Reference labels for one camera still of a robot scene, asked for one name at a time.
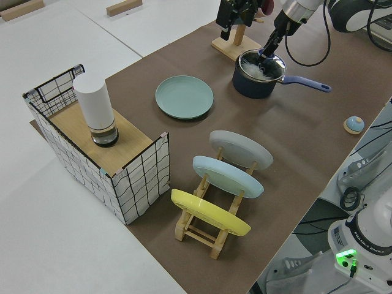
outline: green light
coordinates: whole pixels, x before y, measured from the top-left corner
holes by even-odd
[[[348,263],[346,262],[344,264],[345,258],[352,258],[354,255],[356,255],[356,250],[349,249],[349,250],[337,253],[336,254],[336,260],[337,260],[338,264],[343,265],[344,267],[346,267],[348,265]]]
[[[336,254],[336,258],[341,258],[341,257],[345,257],[345,256],[348,256],[348,255],[355,255],[355,254],[356,254],[356,250],[349,249],[349,250],[337,253]]]

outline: saucepan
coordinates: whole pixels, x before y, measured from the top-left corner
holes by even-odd
[[[246,97],[266,98],[272,93],[276,83],[296,83],[323,92],[332,90],[330,86],[308,78],[285,75],[286,65],[278,55],[268,58],[263,64],[257,61],[258,56],[257,49],[248,50],[239,55],[235,62],[233,86]]]

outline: teal plate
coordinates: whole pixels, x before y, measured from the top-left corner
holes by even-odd
[[[166,114],[179,119],[192,119],[205,114],[213,106],[214,94],[204,81],[178,75],[158,86],[155,99]]]
[[[193,167],[200,177],[207,175],[207,182],[233,195],[244,191],[244,198],[257,198],[264,192],[264,187],[251,175],[215,158],[195,156]]]

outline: brown table mat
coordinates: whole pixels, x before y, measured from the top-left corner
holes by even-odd
[[[264,44],[273,19],[254,24],[245,34]],[[272,166],[254,172],[264,194],[244,199],[238,210],[252,230],[244,237],[230,235],[218,260],[209,258],[209,247],[192,238],[175,240],[181,211],[169,192],[128,226],[188,293],[246,293],[358,142],[360,136],[348,134],[343,122],[357,115],[370,125],[392,94],[390,53],[373,46],[365,34],[332,30],[331,53],[317,67],[297,66],[288,58],[284,41],[277,54],[285,60],[288,75],[326,83],[333,92],[278,84],[267,99],[246,98],[232,85],[234,62],[211,46],[219,34],[211,23],[107,79],[114,109],[149,137],[170,133],[171,188],[192,193],[197,187],[200,178],[192,158],[215,155],[208,141],[213,130],[245,135],[274,157]],[[319,12],[289,39],[289,48],[303,62],[323,56],[326,34]],[[181,121],[159,109],[155,90],[175,75],[209,84],[214,104],[206,115]],[[232,201],[214,187],[206,199],[226,208]]]

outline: yellow plate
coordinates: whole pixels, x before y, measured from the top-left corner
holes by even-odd
[[[235,215],[187,192],[173,189],[171,190],[171,200],[175,205],[186,209],[195,217],[219,229],[228,230],[233,235],[244,236],[251,230],[247,223]]]

